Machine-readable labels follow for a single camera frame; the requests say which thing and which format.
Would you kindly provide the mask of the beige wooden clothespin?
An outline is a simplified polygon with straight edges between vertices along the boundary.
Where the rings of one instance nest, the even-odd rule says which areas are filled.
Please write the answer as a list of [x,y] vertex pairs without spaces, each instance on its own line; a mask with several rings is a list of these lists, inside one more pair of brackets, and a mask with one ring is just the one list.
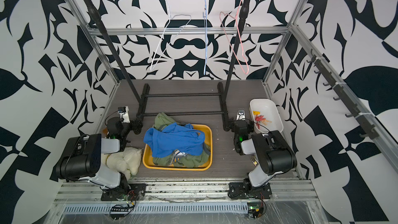
[[266,125],[269,124],[269,123],[272,123],[272,121],[267,120],[267,119],[262,119],[261,122],[265,123]]

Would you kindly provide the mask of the blue tank top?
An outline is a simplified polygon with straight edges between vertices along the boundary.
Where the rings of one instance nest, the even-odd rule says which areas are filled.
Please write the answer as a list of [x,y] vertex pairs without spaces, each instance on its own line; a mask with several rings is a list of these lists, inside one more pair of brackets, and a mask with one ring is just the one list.
[[159,131],[150,128],[144,135],[144,143],[152,150],[152,156],[164,158],[179,150],[190,155],[199,156],[203,152],[205,133],[196,130],[193,125],[185,126],[172,123]]

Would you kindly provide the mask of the dark green printed tank top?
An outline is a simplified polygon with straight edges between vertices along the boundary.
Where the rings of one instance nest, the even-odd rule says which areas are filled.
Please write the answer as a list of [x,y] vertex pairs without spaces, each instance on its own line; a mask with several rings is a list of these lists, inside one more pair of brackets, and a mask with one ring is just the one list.
[[[186,124],[181,124],[176,122],[172,117],[169,117],[165,113],[159,113],[155,117],[154,125],[152,128],[155,128],[159,131],[163,130],[166,126],[172,124],[172,123],[177,123],[178,125],[185,126]],[[155,165],[161,166],[161,167],[167,167],[170,165],[174,165],[176,168],[180,167],[187,167],[187,168],[196,168],[204,163],[207,162],[208,158],[210,155],[210,148],[209,146],[206,146],[205,142],[203,144],[203,152],[199,156],[194,156],[187,154],[185,152],[181,152],[179,150],[175,150],[172,152],[167,157],[164,158],[156,158],[153,157],[153,162]]]

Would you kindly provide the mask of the pink wire hanger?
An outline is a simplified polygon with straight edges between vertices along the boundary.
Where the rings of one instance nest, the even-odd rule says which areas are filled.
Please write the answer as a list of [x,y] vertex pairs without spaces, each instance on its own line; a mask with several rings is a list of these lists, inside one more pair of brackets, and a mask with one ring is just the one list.
[[[241,9],[242,6],[243,6],[243,0],[240,0],[238,6],[236,7],[235,15],[232,15],[232,12],[225,13],[225,12],[221,11],[220,14],[219,14],[219,20],[220,20],[220,23],[221,23],[221,28],[222,28],[224,34],[226,35],[227,40],[229,41],[229,45],[230,45],[232,54],[235,56],[235,59],[238,62],[238,65],[240,66],[242,72],[245,75],[248,75],[248,73],[249,73],[249,64],[248,64],[247,58],[245,57],[245,50],[243,48],[243,41],[241,39],[241,31],[239,30],[239,27],[238,27],[238,17],[239,17],[240,9]],[[232,18],[235,21],[235,25],[236,25],[236,29],[237,29],[237,34],[236,34],[235,40],[238,41],[238,48],[241,49],[241,56],[244,59],[244,62],[246,64],[246,69],[244,69],[244,67],[242,66],[239,58],[237,57],[237,54],[236,54],[237,51],[234,51],[234,48],[230,44],[230,39],[228,38],[228,35],[227,35],[227,32],[226,32],[226,26],[224,25],[223,20],[221,19],[221,16],[224,16],[225,19],[228,18],[228,17]]]

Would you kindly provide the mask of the blue wire hanger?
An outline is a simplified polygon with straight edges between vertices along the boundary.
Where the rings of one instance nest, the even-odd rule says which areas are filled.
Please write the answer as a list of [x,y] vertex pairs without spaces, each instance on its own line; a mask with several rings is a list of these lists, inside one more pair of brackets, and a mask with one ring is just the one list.
[[208,60],[208,7],[207,7],[207,0],[204,0],[204,11],[202,13],[203,15],[203,20],[204,20],[204,34],[205,34],[205,62],[204,62],[204,68],[203,68],[203,74],[207,75],[207,60]]

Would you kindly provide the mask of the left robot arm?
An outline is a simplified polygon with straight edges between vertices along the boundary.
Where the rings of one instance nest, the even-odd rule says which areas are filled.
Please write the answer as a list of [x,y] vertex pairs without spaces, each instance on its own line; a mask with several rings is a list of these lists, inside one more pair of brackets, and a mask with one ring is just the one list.
[[101,156],[121,154],[126,148],[128,134],[131,131],[139,134],[142,127],[140,118],[113,117],[106,123],[105,138],[99,133],[70,138],[55,166],[57,177],[66,181],[87,181],[104,191],[125,194],[129,191],[125,175],[101,163]]

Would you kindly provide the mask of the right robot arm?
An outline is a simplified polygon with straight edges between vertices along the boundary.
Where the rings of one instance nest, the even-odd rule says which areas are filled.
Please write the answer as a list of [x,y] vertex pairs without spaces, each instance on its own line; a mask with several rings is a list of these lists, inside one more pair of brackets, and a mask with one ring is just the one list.
[[244,180],[246,190],[264,187],[276,175],[296,168],[296,156],[279,131],[254,133],[254,122],[247,119],[230,120],[234,133],[235,151],[243,155],[254,155],[258,164]]

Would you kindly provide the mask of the white plastic bin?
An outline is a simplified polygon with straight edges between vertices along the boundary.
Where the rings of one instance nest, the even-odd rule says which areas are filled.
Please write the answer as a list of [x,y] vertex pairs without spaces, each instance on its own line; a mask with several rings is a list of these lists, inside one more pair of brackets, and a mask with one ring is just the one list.
[[[268,131],[279,131],[282,132],[284,129],[281,117],[279,115],[276,104],[269,99],[253,99],[250,101],[250,113],[254,121],[254,132],[255,133],[267,133]],[[260,129],[256,126],[255,115],[253,111],[260,112],[265,119],[272,121],[272,123],[262,123]]]

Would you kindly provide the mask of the yellow plastic tray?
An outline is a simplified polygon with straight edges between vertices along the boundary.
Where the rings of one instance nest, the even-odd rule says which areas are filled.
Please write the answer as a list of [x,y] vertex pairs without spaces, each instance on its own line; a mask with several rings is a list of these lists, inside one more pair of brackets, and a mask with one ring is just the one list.
[[206,146],[209,146],[210,148],[210,155],[206,163],[203,165],[196,167],[196,168],[187,168],[187,167],[180,167],[176,168],[174,165],[170,165],[167,167],[161,167],[158,165],[155,165],[153,162],[153,157],[152,157],[152,150],[151,148],[146,145],[143,153],[143,158],[142,158],[142,163],[143,165],[148,168],[148,169],[154,169],[154,170],[167,170],[167,171],[206,171],[208,170],[213,161],[213,144],[212,144],[212,130],[209,126],[203,125],[203,124],[193,124],[193,127],[196,130],[203,131],[205,134],[205,144]]

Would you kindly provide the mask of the white plush dog toy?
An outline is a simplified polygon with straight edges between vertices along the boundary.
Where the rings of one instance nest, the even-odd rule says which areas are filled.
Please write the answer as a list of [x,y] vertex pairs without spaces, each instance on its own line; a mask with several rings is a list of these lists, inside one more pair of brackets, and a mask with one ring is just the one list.
[[123,152],[101,155],[101,163],[113,171],[122,173],[127,180],[138,174],[143,150],[127,147]]

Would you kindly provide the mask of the small round alarm clock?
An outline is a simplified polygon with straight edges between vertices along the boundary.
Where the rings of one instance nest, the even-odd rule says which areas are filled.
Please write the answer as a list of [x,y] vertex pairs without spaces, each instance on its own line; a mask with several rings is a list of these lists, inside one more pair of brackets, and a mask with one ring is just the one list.
[[257,158],[255,156],[251,157],[251,161],[253,162],[255,167],[259,165],[259,162],[258,162],[258,160],[257,160]]

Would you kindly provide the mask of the black clothes rack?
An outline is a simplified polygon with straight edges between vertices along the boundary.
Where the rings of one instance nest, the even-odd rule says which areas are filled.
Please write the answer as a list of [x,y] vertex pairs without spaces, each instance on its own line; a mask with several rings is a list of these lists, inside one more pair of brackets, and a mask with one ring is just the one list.
[[[97,29],[99,30],[100,35],[104,38],[108,48],[110,49],[114,59],[116,60],[117,64],[119,65],[119,68],[121,69],[121,72],[123,76],[125,77],[126,81],[128,82],[137,102],[138,102],[138,110],[136,114],[136,118],[140,118],[142,121],[144,121],[145,117],[150,117],[151,114],[146,112],[146,107],[147,107],[147,102],[150,97],[152,97],[152,94],[150,94],[150,86],[148,84],[144,85],[143,92],[138,93],[136,90],[130,75],[128,74],[125,66],[123,65],[123,62],[121,61],[121,58],[116,51],[116,48],[111,40],[110,34],[108,32],[108,29],[105,27],[102,18],[99,14],[99,11],[97,8],[94,6],[94,3],[92,0],[83,0],[85,5],[88,8],[88,14],[91,17],[91,19],[94,21]],[[250,5],[250,0],[243,0],[243,6],[240,9],[239,13],[239,19],[238,19],[238,27],[241,33],[243,32],[246,24],[246,19],[249,15],[249,5]],[[238,51],[238,41],[235,41],[234,43],[234,51]],[[217,84],[217,89],[218,91],[216,93],[169,93],[169,94],[158,94],[157,97],[190,97],[190,96],[197,96],[197,97],[202,97],[202,96],[216,96],[219,99],[220,103],[220,110],[219,111],[201,111],[201,112],[173,112],[173,116],[196,116],[196,115],[220,115],[222,118],[222,124],[223,124],[223,129],[226,132],[230,131],[230,126],[229,126],[229,113],[228,113],[228,108],[227,108],[227,96],[228,96],[228,91],[229,87],[231,84],[231,79],[232,79],[232,72],[233,68],[235,65],[236,59],[235,56],[232,55],[232,59],[229,65],[229,70],[228,70],[228,76],[227,76],[227,81],[225,84],[223,83],[218,83]]]

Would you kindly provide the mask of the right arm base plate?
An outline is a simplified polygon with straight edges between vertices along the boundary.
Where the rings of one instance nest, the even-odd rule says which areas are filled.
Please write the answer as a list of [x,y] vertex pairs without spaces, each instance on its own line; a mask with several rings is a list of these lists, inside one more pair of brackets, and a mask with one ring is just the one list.
[[250,188],[244,183],[229,183],[228,197],[232,200],[270,199],[272,190],[269,184],[258,188]]

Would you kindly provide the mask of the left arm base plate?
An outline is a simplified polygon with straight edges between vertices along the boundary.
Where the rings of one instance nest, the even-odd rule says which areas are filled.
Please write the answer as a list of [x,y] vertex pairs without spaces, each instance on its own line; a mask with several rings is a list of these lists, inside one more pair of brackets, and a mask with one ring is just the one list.
[[129,184],[126,188],[105,189],[101,201],[138,201],[144,198],[146,187],[147,184]]

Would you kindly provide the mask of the black wall hook rail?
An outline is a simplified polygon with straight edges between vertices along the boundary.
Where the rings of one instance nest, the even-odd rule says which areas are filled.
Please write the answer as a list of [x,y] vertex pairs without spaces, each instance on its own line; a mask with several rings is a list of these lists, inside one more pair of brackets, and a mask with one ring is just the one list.
[[326,58],[317,57],[314,54],[314,50],[311,49],[311,59],[307,61],[307,63],[314,64],[318,69],[315,73],[322,75],[326,80],[326,83],[323,83],[323,85],[325,87],[329,87],[336,93],[337,97],[334,97],[333,99],[335,101],[341,101],[348,109],[349,114],[345,114],[346,118],[354,118],[357,121],[364,131],[364,134],[360,134],[360,136],[362,138],[370,138],[371,140],[380,137],[376,130],[376,125],[366,117],[371,113],[365,111],[364,107],[361,107],[354,99],[352,90],[345,82],[343,82],[340,76],[336,74],[335,70],[329,65]]

